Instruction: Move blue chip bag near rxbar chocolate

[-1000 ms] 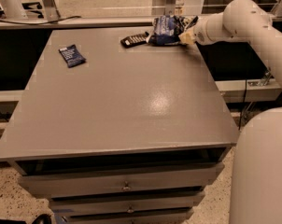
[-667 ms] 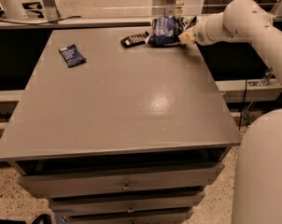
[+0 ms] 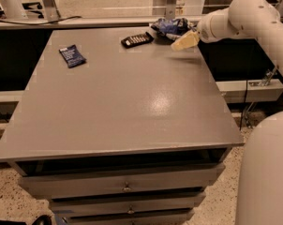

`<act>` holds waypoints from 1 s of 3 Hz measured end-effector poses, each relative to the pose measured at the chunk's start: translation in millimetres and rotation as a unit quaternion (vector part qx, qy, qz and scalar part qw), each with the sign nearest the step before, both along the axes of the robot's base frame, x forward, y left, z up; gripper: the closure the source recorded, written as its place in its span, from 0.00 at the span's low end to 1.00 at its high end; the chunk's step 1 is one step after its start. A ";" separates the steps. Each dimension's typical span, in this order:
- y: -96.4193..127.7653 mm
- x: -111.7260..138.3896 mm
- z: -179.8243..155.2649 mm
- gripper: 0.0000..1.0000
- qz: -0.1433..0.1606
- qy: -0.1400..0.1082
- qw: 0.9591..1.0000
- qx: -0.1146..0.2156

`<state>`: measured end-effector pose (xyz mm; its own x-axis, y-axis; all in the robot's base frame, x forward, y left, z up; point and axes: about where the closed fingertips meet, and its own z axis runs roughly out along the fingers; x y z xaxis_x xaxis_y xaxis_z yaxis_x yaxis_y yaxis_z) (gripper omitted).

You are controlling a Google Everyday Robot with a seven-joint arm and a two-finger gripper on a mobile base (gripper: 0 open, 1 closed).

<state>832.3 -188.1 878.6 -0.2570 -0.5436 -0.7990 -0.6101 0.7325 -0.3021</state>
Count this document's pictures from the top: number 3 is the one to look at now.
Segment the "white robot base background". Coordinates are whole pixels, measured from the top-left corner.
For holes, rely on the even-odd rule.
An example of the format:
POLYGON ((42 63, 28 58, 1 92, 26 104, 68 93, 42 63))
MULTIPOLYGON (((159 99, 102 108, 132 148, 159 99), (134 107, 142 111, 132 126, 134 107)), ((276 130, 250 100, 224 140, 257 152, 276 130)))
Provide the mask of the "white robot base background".
POLYGON ((27 19, 26 12, 22 5, 22 0, 0 0, 0 4, 8 19, 27 19))

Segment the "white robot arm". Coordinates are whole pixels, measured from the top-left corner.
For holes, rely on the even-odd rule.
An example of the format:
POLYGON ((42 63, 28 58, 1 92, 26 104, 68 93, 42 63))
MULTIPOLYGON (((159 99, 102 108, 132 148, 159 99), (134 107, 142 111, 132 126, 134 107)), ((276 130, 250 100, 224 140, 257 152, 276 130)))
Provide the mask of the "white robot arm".
MULTIPOLYGON (((283 22, 266 0, 232 0, 171 45, 175 51, 223 38, 253 38, 283 76, 283 22)), ((244 146, 235 225, 283 225, 283 112, 261 121, 244 146)))

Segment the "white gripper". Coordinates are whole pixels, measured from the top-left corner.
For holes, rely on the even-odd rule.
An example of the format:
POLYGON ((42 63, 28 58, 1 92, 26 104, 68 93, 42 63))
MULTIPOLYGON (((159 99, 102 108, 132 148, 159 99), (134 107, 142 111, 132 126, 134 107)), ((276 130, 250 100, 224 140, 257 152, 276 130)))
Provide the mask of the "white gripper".
POLYGON ((206 14, 197 24, 197 33, 188 31, 176 39, 172 43, 171 48, 174 51, 181 51, 197 46, 199 40, 211 43, 224 38, 231 38, 234 35, 234 27, 229 21, 229 11, 227 9, 219 9, 206 14))

